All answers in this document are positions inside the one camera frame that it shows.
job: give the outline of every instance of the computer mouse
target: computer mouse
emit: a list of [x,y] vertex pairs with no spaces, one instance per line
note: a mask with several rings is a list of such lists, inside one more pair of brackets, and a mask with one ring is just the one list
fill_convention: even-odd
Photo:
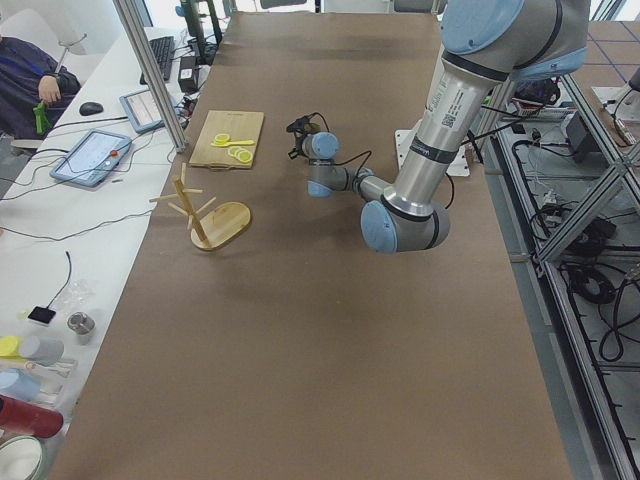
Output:
[[104,107],[98,102],[85,102],[80,105],[80,115],[86,117],[88,115],[95,115],[104,111]]

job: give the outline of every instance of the blue jacket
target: blue jacket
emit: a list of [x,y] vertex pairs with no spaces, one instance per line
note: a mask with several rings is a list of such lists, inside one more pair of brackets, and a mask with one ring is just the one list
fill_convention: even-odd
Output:
[[[53,74],[57,62],[35,45],[17,38],[0,41],[0,130],[15,138],[38,139],[33,107],[40,103],[38,84],[43,75]],[[57,77],[62,99],[47,108],[55,124],[80,89],[75,75],[66,68]]]

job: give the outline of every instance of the label sticker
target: label sticker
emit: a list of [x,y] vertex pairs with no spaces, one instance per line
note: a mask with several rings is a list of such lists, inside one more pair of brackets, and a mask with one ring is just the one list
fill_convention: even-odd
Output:
[[466,88],[457,88],[454,92],[440,100],[440,108],[434,112],[434,121],[454,131],[460,130],[467,118],[469,109],[476,99],[476,93]]
[[438,105],[440,105],[440,101],[444,97],[447,92],[447,87],[449,86],[449,82],[447,81],[447,75],[443,74],[440,77],[440,81],[438,82],[438,86],[436,87],[436,91],[433,93],[433,97],[431,97],[431,101],[429,105],[427,105],[427,111],[431,114],[436,111]]

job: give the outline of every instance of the red cylinder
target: red cylinder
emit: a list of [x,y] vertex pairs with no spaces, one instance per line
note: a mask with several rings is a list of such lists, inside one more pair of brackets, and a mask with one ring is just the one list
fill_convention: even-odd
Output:
[[60,412],[0,395],[0,428],[3,430],[49,438],[60,431],[63,423]]

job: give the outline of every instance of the wooden stand base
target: wooden stand base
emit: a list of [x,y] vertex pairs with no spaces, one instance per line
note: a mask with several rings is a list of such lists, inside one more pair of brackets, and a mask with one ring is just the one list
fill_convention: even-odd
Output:
[[242,233],[251,223],[251,210],[244,203],[227,202],[200,219],[206,239],[191,230],[191,241],[201,250],[211,251],[224,246]]

